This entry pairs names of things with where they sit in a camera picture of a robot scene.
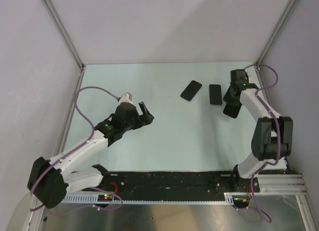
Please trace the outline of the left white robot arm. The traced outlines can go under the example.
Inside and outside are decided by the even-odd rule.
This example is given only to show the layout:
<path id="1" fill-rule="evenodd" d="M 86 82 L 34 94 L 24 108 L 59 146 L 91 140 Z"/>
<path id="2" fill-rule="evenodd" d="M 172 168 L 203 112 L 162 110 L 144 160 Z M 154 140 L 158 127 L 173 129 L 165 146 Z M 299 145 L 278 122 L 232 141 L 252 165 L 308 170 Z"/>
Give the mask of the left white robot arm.
<path id="1" fill-rule="evenodd" d="M 50 159 L 39 157 L 33 163 L 27 188 L 48 209 L 56 207 L 67 194 L 97 187 L 104 191 L 111 183 L 107 170 L 101 165 L 76 172 L 81 163 L 108 148 L 131 130 L 140 129 L 153 122 L 154 116 L 143 102 L 142 114 L 130 102 L 119 103 L 115 112 L 98 123 L 93 132 L 74 148 Z"/>

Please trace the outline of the black smartphone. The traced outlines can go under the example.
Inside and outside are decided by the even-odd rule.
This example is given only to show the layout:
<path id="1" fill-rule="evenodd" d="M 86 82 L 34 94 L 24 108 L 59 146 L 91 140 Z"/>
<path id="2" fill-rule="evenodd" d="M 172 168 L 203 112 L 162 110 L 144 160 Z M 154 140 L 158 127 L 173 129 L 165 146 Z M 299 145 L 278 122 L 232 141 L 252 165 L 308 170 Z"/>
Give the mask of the black smartphone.
<path id="1" fill-rule="evenodd" d="M 222 105 L 221 85 L 209 84 L 209 103 L 210 105 Z"/>

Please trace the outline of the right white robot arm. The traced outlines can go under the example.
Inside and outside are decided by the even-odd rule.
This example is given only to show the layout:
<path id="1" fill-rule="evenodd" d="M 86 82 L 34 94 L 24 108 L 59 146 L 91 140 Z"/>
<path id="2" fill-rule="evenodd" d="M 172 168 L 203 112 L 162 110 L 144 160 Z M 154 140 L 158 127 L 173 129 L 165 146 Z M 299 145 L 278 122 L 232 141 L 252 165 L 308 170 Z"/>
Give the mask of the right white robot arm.
<path id="1" fill-rule="evenodd" d="M 230 185 L 243 191 L 266 166 L 275 166 L 291 154 L 293 121 L 291 117 L 276 112 L 258 93 L 254 83 L 231 82 L 223 101 L 223 113 L 233 119 L 245 106 L 256 122 L 251 140 L 251 153 L 233 168 Z"/>

